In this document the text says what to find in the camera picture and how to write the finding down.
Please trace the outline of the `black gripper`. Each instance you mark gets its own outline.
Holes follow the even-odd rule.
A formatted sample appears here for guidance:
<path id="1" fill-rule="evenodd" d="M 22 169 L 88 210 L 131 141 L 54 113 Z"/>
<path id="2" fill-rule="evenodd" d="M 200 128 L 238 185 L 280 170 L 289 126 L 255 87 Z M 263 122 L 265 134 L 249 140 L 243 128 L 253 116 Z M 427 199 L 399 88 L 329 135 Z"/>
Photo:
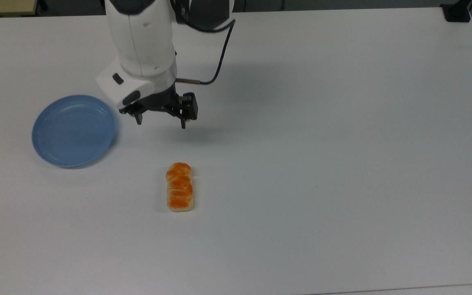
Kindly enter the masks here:
<path id="1" fill-rule="evenodd" d="M 137 125 L 142 125 L 143 113 L 146 111 L 165 112 L 177 117 L 181 121 L 181 128 L 186 129 L 189 120 L 198 118 L 198 103 L 193 92 L 180 96 L 173 84 L 165 91 L 151 95 L 142 95 L 141 91 L 135 90 L 121 101 L 119 107 L 119 112 L 134 117 Z"/>

